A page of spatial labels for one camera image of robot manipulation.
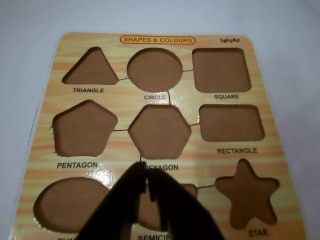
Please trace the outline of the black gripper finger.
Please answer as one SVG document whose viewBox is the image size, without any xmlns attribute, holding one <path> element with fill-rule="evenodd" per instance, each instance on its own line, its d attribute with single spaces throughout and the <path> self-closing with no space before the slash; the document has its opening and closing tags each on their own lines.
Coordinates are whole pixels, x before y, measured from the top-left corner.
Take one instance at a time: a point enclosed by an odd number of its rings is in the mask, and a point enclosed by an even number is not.
<svg viewBox="0 0 320 240">
<path fill-rule="evenodd" d="M 137 222 L 140 194 L 146 190 L 147 165 L 131 165 L 111 188 L 76 236 L 77 240 L 128 240 Z"/>
<path fill-rule="evenodd" d="M 209 211 L 173 177 L 165 171 L 149 171 L 147 179 L 170 240 L 224 239 Z"/>
</svg>

